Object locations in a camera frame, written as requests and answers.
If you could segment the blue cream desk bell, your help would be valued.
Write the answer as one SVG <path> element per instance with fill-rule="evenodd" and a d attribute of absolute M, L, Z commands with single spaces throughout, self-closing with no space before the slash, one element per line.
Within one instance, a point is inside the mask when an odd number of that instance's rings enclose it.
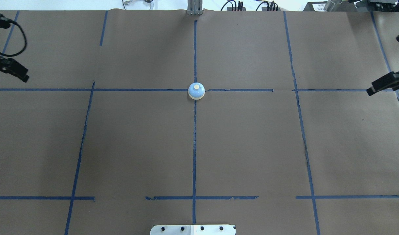
<path fill-rule="evenodd" d="M 193 100 L 200 100 L 205 96 L 205 87 L 199 82 L 192 83 L 188 88 L 188 96 Z"/>

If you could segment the orange black power strip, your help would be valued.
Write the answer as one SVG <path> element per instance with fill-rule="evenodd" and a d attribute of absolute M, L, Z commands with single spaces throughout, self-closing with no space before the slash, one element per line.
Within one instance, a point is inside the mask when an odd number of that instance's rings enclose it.
<path fill-rule="evenodd" d="M 220 11 L 281 11 L 274 0 L 226 0 Z"/>

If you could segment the aluminium frame post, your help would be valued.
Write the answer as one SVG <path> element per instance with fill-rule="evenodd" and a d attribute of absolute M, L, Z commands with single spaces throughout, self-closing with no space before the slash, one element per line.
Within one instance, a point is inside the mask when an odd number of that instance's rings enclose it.
<path fill-rule="evenodd" d="M 203 8 L 203 1 L 202 0 L 188 0 L 187 1 L 187 14 L 188 15 L 202 15 L 204 8 Z"/>

